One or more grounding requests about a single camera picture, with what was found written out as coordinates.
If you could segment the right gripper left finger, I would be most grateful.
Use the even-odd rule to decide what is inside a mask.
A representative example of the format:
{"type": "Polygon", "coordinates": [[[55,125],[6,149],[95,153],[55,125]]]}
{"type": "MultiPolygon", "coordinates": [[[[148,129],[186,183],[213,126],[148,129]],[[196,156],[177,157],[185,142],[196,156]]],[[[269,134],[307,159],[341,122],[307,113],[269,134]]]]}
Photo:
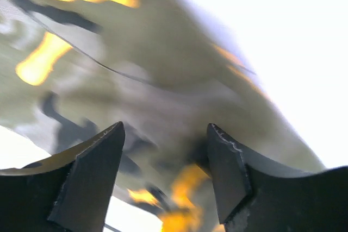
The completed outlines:
{"type": "Polygon", "coordinates": [[[102,231],[124,142],[117,122],[61,153],[1,170],[1,231],[102,231]]]}

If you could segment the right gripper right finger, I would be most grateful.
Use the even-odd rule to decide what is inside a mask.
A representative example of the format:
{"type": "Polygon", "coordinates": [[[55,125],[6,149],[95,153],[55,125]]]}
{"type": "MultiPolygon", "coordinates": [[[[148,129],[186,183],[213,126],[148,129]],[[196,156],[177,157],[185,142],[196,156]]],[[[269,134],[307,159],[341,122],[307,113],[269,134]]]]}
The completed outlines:
{"type": "Polygon", "coordinates": [[[217,215],[225,231],[347,231],[347,167],[297,170],[207,126],[217,215]]]}

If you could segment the yellow camouflage trousers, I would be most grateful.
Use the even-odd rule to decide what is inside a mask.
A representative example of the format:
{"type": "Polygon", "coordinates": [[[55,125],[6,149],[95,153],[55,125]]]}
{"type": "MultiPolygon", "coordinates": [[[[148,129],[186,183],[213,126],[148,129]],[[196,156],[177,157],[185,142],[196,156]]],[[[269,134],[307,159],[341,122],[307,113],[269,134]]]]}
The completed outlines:
{"type": "Polygon", "coordinates": [[[210,123],[292,168],[325,168],[182,0],[1,0],[1,127],[56,154],[118,121],[114,195],[162,231],[217,229],[210,123]]]}

